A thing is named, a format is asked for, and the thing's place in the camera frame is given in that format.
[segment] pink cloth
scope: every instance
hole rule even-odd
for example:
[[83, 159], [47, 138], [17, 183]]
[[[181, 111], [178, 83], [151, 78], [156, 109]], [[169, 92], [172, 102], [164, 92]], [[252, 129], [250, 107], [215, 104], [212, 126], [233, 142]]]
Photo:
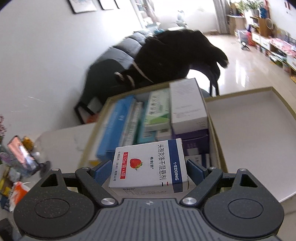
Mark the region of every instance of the pink cloth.
[[284, 53], [291, 55], [293, 57], [296, 57], [296, 52], [292, 50], [292, 45], [287, 43], [284, 40], [278, 39], [278, 38], [272, 38], [270, 39], [270, 43], [274, 46], [276, 46], [278, 49], [283, 51]]

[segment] smartphone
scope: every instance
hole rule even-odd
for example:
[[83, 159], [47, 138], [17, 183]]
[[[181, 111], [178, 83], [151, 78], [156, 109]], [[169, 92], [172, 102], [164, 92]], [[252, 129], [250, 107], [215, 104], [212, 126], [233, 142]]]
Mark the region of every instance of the smartphone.
[[7, 147], [28, 173], [33, 175], [39, 170], [39, 164], [31, 156], [18, 136], [13, 137], [7, 144]]

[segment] silver bolt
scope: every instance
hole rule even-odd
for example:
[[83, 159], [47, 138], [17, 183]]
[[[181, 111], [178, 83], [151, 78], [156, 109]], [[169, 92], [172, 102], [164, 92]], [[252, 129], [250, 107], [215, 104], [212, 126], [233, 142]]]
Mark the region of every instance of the silver bolt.
[[101, 200], [101, 203], [106, 206], [113, 205], [115, 202], [115, 199], [111, 197], [105, 197]]
[[186, 205], [193, 205], [197, 203], [197, 200], [194, 197], [185, 197], [182, 202]]

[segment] open storage box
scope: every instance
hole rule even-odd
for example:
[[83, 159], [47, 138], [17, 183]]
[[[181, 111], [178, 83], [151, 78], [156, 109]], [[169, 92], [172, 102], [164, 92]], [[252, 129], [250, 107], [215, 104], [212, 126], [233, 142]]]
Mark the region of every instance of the open storage box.
[[[113, 96], [107, 100], [99, 120], [85, 147], [80, 166], [96, 165], [96, 150], [102, 139], [117, 100], [134, 94], [137, 101], [146, 101], [149, 92], [168, 88], [161, 83]], [[209, 113], [211, 165], [224, 172], [236, 173], [247, 168], [277, 198], [278, 201], [296, 193], [296, 114], [273, 88], [249, 91], [205, 99]], [[109, 179], [103, 187], [109, 188]], [[147, 198], [175, 197], [158, 195]]]

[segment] white drawer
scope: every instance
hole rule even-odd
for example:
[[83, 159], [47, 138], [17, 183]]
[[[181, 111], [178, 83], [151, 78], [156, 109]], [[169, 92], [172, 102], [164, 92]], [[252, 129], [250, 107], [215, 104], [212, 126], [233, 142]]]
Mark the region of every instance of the white drawer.
[[287, 55], [287, 63], [296, 71], [296, 58], [291, 55]]
[[270, 50], [270, 40], [266, 39], [264, 37], [261, 37], [261, 46], [263, 48], [266, 48], [266, 49]]
[[261, 44], [261, 36], [255, 33], [252, 33], [252, 40], [258, 44]]

